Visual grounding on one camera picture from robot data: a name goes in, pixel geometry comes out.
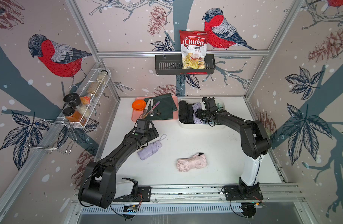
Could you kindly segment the black sleeved umbrella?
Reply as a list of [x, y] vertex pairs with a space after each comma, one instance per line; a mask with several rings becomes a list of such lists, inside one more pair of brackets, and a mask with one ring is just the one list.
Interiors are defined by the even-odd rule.
[[188, 103], [184, 100], [179, 102], [179, 121], [188, 124]]

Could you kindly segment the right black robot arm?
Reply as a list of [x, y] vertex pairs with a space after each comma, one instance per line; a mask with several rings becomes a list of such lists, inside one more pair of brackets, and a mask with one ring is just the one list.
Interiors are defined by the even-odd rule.
[[242, 195], [256, 192], [259, 187], [258, 174], [264, 156], [271, 148], [271, 142], [261, 121], [246, 120], [219, 109], [214, 97], [203, 97], [205, 109], [198, 109], [196, 117], [213, 127], [227, 126], [240, 134], [241, 149], [246, 155], [244, 169], [239, 178], [238, 191]]

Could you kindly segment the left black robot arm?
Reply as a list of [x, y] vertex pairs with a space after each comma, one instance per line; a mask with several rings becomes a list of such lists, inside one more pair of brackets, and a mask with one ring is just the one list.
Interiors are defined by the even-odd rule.
[[120, 145], [98, 162], [85, 167], [78, 200], [107, 208], [117, 196], [116, 173], [123, 163], [143, 145], [159, 136], [152, 121], [138, 119], [137, 126], [130, 130]]

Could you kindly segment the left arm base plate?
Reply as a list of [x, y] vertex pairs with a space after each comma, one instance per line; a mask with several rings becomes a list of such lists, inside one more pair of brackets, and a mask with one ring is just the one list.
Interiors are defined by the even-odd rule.
[[150, 186], [139, 186], [137, 191], [134, 190], [130, 195], [116, 198], [113, 202], [149, 202], [150, 196]]

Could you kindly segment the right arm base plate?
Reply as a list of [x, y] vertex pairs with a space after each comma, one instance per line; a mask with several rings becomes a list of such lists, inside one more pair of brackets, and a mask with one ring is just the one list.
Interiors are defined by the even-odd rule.
[[262, 201], [264, 199], [259, 183], [251, 187], [242, 187], [239, 185], [226, 185], [223, 186], [221, 192], [225, 194], [227, 201]]

